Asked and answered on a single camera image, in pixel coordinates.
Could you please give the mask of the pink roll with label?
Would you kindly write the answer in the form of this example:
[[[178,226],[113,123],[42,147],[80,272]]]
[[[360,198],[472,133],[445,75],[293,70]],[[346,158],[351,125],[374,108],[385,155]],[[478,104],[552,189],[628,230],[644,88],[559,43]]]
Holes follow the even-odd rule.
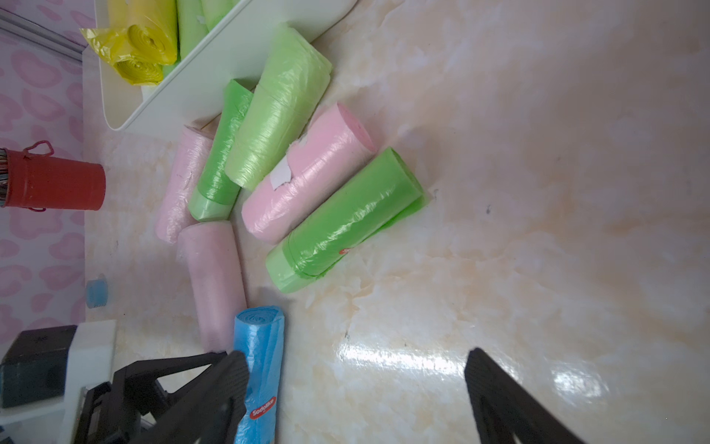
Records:
[[[242,205],[247,231],[279,243],[376,154],[369,133],[345,105],[322,109]]]

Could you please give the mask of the yellow roll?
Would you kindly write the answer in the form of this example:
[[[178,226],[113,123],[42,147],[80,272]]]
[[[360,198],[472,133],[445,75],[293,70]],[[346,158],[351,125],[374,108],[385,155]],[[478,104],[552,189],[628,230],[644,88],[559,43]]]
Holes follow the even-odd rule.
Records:
[[[110,26],[149,62],[169,66],[179,55],[177,2],[172,0],[107,1]]]
[[[94,53],[124,81],[134,86],[157,86],[163,69],[148,61],[129,41],[125,28],[80,29]]]

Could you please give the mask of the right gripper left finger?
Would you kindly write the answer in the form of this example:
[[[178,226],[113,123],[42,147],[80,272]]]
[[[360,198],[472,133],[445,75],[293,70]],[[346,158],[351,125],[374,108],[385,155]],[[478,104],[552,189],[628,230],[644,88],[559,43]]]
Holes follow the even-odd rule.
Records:
[[[233,443],[246,413],[250,378],[246,357],[228,354],[197,377],[197,384],[133,443]]]

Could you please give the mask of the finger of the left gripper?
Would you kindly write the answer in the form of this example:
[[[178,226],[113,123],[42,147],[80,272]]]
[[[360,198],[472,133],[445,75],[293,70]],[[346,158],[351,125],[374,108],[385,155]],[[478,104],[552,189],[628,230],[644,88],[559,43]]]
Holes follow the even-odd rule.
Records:
[[[160,418],[197,383],[192,379],[175,392],[167,391],[161,377],[220,363],[227,354],[204,353],[178,358],[137,361],[116,371],[113,379],[90,388],[84,395],[74,443],[129,443],[148,427],[143,418]]]

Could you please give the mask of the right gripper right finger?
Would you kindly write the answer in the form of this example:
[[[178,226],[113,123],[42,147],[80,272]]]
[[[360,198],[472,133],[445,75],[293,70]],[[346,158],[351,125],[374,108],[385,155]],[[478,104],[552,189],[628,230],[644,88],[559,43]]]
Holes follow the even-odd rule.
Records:
[[[469,352],[464,377],[482,443],[580,443],[483,349]]]

